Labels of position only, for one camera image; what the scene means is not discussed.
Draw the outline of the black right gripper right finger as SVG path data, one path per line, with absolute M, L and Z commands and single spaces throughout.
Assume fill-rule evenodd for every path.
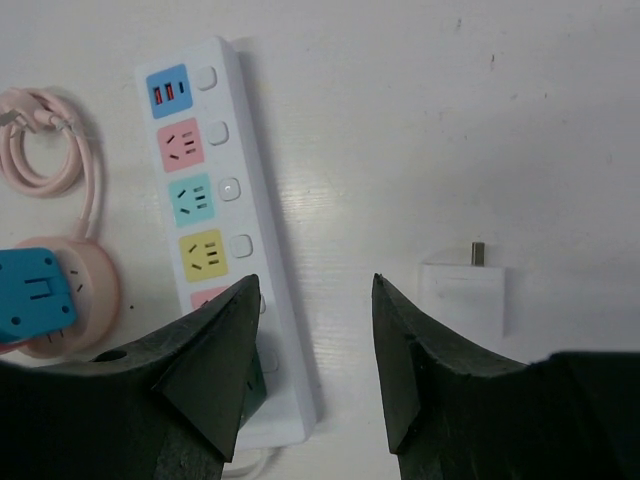
M 639 357 L 559 352 L 523 364 L 372 283 L 389 451 L 405 479 L 635 479 Z

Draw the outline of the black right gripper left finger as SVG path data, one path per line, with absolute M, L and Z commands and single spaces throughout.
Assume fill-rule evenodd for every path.
M 1 366 L 5 479 L 217 479 L 233 458 L 260 314 L 249 275 L 90 361 Z

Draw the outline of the dark green cube plug adapter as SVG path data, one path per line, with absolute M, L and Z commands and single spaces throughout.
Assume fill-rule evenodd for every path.
M 257 346 L 254 346 L 250 370 L 245 382 L 245 396 L 239 428 L 255 415 L 267 398 L 267 389 Z

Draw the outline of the white plug adapter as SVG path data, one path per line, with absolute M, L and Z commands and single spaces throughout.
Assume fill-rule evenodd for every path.
M 506 270 L 487 264 L 484 242 L 471 243 L 466 264 L 422 263 L 421 310 L 463 337 L 489 347 L 504 335 Z

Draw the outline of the blue triangular plug adapter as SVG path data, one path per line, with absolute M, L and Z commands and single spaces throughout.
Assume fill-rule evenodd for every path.
M 51 250 L 3 250 L 0 275 L 3 345 L 62 330 L 76 321 L 69 283 Z

